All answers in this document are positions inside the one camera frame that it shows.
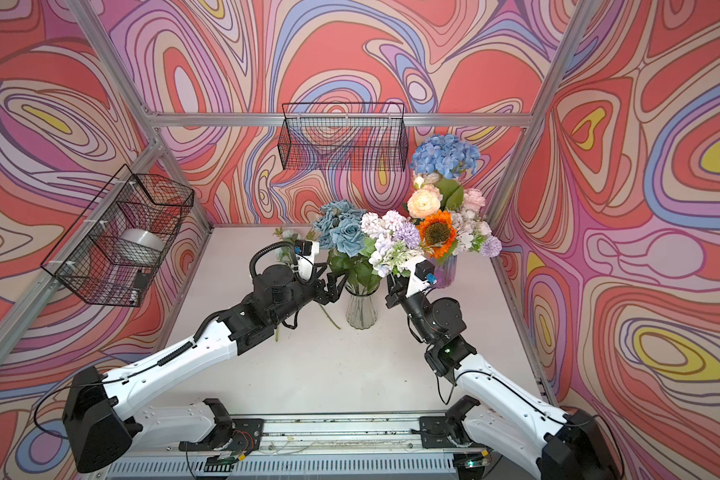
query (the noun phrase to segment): wire basket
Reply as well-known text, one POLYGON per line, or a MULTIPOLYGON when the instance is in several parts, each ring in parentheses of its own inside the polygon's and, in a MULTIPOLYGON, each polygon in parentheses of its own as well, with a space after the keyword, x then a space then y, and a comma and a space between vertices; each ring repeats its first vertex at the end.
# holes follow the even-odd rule
POLYGON ((67 258, 48 262, 58 268, 48 269, 50 253, 41 266, 83 302, 140 306, 194 199, 190 187, 160 175, 131 173, 67 258))
POLYGON ((288 103, 282 111, 277 147, 284 170, 405 169, 403 103, 288 103))

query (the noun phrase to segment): sunflower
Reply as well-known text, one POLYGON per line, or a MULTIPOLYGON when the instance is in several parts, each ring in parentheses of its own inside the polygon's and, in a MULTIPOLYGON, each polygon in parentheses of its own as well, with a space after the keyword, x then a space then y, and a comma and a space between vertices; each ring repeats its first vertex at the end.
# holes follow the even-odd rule
POLYGON ((456 238, 456 229, 451 225, 451 214, 438 210, 418 225, 424 248, 432 249, 432 257, 440 258, 451 249, 456 238))

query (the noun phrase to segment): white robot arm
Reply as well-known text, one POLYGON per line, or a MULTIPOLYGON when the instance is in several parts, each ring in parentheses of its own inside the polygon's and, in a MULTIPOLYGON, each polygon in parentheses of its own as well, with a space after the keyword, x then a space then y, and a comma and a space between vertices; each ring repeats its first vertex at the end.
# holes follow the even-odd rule
MULTIPOLYGON (((148 404, 208 366, 250 350, 279 325, 296 328, 298 311, 312 300, 336 302, 346 275, 328 274, 327 282, 320 280, 327 265, 314 263, 318 248, 310 242, 266 247, 251 259, 253 292, 238 305, 208 316, 194 336, 106 374, 95 367, 78 372, 62 416, 78 472, 107 466, 134 445, 183 441, 210 449, 227 446, 234 424, 218 400, 188 408, 148 404), (284 246, 299 257, 297 268, 272 265, 257 274, 258 259, 284 246), (292 325, 286 322, 290 316, 292 325)), ((539 479, 617 478, 592 417, 583 412, 569 416, 496 371, 461 338, 466 325, 458 302, 427 301, 435 282, 432 264, 417 257, 406 268, 408 277, 388 277, 387 307, 403 306, 412 334, 429 345, 424 358, 433 372, 474 396, 465 396, 446 414, 453 444, 490 446, 539 479)))

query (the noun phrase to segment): psychedelic wallpaper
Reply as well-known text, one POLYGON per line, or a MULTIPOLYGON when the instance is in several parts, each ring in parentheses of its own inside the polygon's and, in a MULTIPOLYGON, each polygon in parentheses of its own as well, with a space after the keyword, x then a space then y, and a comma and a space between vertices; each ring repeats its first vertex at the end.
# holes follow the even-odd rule
MULTIPOLYGON (((278 128, 163 128, 212 224, 301 224, 321 205, 346 198, 382 212, 402 204, 411 187, 407 171, 283 170, 278 128)), ((408 152, 433 133, 452 133, 480 148, 480 170, 465 184, 490 194, 511 156, 520 129, 508 127, 409 128, 408 152)))
POLYGON ((500 224, 560 403, 628 478, 720 478, 720 1, 609 0, 500 224))
MULTIPOLYGON (((63 0, 0 2, 0 319, 64 230, 144 146, 63 0)), ((150 352, 204 235, 194 218, 184 223, 139 309, 57 293, 0 368, 0 478, 74 475, 68 445, 39 435, 30 409, 84 366, 108 369, 150 352)), ((58 427, 65 398, 44 404, 44 426, 58 427)))
POLYGON ((94 2, 149 109, 282 112, 400 100, 528 112, 568 22, 559 0, 94 2))

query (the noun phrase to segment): table surface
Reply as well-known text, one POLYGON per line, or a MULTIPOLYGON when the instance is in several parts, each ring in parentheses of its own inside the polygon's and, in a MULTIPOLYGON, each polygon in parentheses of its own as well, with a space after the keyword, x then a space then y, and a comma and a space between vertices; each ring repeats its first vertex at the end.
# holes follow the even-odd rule
MULTIPOLYGON (((296 228, 305 234, 307 228, 296 228)), ((252 290, 251 256, 277 238, 265 226, 215 228, 167 345, 191 336, 211 312, 234 306, 252 290)), ((318 256, 324 261, 325 253, 318 256)), ((258 271, 275 263, 259 260, 258 271)), ((349 295, 328 305, 330 323, 312 302, 298 316, 296 330, 279 329, 240 357, 218 363, 163 393, 154 405, 179 406, 219 398, 233 415, 293 413, 419 412, 444 410, 424 347, 408 331, 400 306, 384 306, 385 284, 372 297, 378 321, 367 330, 346 322, 349 295)), ((461 304, 462 336, 519 386, 539 395, 534 375, 489 259, 459 257, 456 280, 429 294, 461 304)), ((440 380, 443 398, 451 389, 440 380)), ((454 391, 451 404, 464 395, 454 391)))

